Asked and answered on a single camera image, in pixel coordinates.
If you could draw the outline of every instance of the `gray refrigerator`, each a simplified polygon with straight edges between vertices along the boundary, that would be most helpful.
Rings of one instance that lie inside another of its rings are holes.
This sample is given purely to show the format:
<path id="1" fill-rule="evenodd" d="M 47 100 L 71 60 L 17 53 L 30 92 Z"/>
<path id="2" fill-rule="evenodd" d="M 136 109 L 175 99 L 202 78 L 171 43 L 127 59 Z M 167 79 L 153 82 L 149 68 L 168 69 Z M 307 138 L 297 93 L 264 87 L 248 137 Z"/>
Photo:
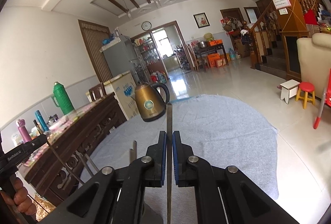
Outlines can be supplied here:
<path id="1" fill-rule="evenodd" d="M 136 84 L 138 82 L 151 83 L 145 61 L 139 49 L 135 48 L 128 36 L 120 35 L 114 41 L 103 46 L 102 53 L 113 77 L 130 71 Z"/>

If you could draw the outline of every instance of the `wall clock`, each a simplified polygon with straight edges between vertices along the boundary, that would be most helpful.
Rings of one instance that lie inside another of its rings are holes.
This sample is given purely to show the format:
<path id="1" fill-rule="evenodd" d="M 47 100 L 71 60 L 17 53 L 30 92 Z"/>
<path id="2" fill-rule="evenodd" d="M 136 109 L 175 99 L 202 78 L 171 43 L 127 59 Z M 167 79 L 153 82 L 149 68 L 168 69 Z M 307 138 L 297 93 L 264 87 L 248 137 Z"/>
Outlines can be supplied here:
<path id="1" fill-rule="evenodd" d="M 152 28 L 152 24 L 148 21 L 144 21 L 142 24 L 141 24 L 141 28 L 144 30 L 144 31 L 148 31 L 149 29 Z"/>

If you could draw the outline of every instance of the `metal screw head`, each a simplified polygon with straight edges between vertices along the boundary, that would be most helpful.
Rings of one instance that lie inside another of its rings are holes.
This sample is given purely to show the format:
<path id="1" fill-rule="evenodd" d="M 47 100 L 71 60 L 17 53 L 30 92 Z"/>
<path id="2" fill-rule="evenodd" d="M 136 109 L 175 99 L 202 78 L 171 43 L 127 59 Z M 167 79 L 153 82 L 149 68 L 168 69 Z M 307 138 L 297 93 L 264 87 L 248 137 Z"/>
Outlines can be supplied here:
<path id="1" fill-rule="evenodd" d="M 111 168 L 109 166 L 103 167 L 102 170 L 101 170 L 101 172 L 104 175 L 109 175 L 112 171 L 113 171 L 113 168 Z"/>
<path id="2" fill-rule="evenodd" d="M 238 168 L 236 166 L 234 166 L 234 165 L 231 165 L 231 166 L 228 167 L 228 171 L 230 173 L 233 173 L 234 174 L 234 173 L 238 172 Z"/>
<path id="3" fill-rule="evenodd" d="M 141 161 L 142 161 L 143 163 L 148 163 L 148 162 L 150 162 L 151 160 L 152 160 L 152 158 L 149 157 L 149 156 L 143 156 L 143 157 L 141 158 Z"/>
<path id="4" fill-rule="evenodd" d="M 197 162 L 198 160 L 199 160 L 199 158 L 194 155 L 188 157 L 189 162 Z"/>

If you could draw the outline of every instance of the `finger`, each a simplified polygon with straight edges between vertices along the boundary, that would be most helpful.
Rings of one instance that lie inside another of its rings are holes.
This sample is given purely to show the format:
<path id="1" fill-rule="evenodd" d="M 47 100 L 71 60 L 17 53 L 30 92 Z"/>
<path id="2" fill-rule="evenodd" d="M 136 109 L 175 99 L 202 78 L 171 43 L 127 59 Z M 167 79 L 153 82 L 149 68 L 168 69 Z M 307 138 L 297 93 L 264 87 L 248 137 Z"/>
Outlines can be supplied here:
<path id="1" fill-rule="evenodd" d="M 14 202 L 19 205 L 22 203 L 26 198 L 28 197 L 28 191 L 25 187 L 19 189 L 15 196 L 14 196 Z"/>
<path id="2" fill-rule="evenodd" d="M 20 178 L 16 178 L 15 181 L 14 181 L 14 184 L 13 184 L 14 188 L 19 190 L 21 188 L 23 188 L 23 182 Z"/>
<path id="3" fill-rule="evenodd" d="M 10 198 L 7 193 L 5 193 L 4 191 L 0 191 L 1 192 L 1 195 L 2 195 L 2 198 L 4 199 L 5 203 L 7 205 L 14 205 L 14 201 L 12 198 Z"/>
<path id="4" fill-rule="evenodd" d="M 37 213 L 37 207 L 35 204 L 29 206 L 29 208 L 25 211 L 25 214 L 28 216 L 34 215 Z"/>
<path id="5" fill-rule="evenodd" d="M 30 205 L 32 204 L 32 201 L 31 199 L 28 197 L 25 199 L 24 202 L 20 203 L 18 206 L 17 206 L 17 210 L 21 213 L 24 213 L 28 210 L 28 208 L 30 207 Z"/>

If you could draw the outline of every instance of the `metal bowl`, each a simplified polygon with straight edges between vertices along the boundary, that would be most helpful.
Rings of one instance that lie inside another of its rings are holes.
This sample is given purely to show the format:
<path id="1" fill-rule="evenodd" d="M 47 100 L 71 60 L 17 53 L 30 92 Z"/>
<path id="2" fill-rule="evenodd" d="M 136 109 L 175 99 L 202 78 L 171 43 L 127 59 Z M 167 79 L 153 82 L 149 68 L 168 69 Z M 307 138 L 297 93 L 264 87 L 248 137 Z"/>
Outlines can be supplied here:
<path id="1" fill-rule="evenodd" d="M 199 43 L 197 43 L 198 47 L 200 49 L 206 48 L 209 46 L 209 42 L 208 41 L 200 41 Z"/>

